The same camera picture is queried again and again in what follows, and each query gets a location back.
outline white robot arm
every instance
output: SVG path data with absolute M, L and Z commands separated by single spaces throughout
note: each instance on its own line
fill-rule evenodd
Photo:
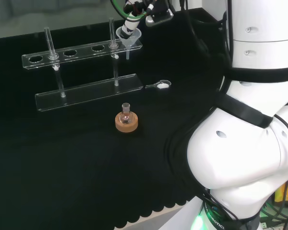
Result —
M 238 70 L 234 78 L 240 80 L 223 86 L 223 93 L 268 117 L 277 113 L 288 123 L 288 0 L 231 4 L 229 43 L 232 67 Z M 263 128 L 216 108 L 192 135 L 188 162 L 219 203 L 239 219 L 252 219 L 288 180 L 288 128 L 275 117 Z M 201 215 L 207 229 L 224 229 L 213 224 L 205 207 Z

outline test tube rack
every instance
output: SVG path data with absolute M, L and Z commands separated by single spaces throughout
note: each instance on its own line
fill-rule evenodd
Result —
M 52 42 L 50 29 L 49 27 L 45 27 L 48 51 L 22 55 L 23 67 L 25 69 L 52 66 L 55 72 L 58 89 L 35 95 L 38 111 L 43 112 L 73 104 L 80 104 L 143 88 L 136 74 L 118 77 L 118 53 L 126 52 L 128 53 L 127 58 L 129 58 L 129 52 L 140 49 L 143 46 L 142 43 L 136 39 L 132 46 L 126 48 L 120 39 L 115 38 L 113 18 L 109 20 L 109 27 L 111 38 L 109 41 L 56 50 Z M 60 63 L 96 58 L 104 55 L 111 55 L 113 57 L 113 78 L 64 88 L 60 75 Z

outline black tabletop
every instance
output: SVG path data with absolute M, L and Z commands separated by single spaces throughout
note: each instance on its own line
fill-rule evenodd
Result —
M 192 12 L 210 20 L 202 10 Z M 140 24 L 141 50 L 119 62 L 119 75 L 137 73 L 144 85 L 166 79 L 164 91 L 142 89 L 37 112 L 35 94 L 55 90 L 51 67 L 26 70 L 21 55 L 47 50 L 44 35 L 0 39 L 0 230 L 112 230 L 196 195 L 168 168 L 166 137 L 211 108 L 222 79 L 217 28 L 197 28 L 210 52 L 196 51 L 180 13 L 170 23 Z M 109 40 L 108 24 L 52 32 L 55 48 Z M 112 78 L 111 57 L 61 65 L 65 87 Z M 114 118 L 128 102 L 139 117 L 130 134 Z

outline acrylic base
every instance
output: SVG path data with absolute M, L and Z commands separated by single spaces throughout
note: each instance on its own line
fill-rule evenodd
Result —
M 66 88 L 64 90 L 65 97 L 61 97 L 59 90 L 37 93 L 35 95 L 37 110 L 47 111 L 57 109 L 143 88 L 143 85 L 136 74 L 118 77 L 118 86 L 115 86 L 114 82 L 115 80 L 112 78 Z

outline green cable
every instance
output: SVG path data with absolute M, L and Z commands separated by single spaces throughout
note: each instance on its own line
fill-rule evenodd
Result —
M 121 8 L 120 8 L 120 6 L 117 4 L 117 2 L 116 2 L 116 0 L 113 0 L 113 3 L 114 3 L 114 5 L 115 5 L 115 7 L 116 7 L 116 9 L 118 9 L 120 12 L 121 12 L 121 14 L 123 14 L 125 17 L 127 17 L 127 18 L 131 18 L 131 19 L 139 19 L 139 18 L 143 18 L 145 15 L 146 15 L 146 12 L 144 12 L 142 15 L 139 15 L 139 16 L 130 16 L 129 14 L 126 14 Z

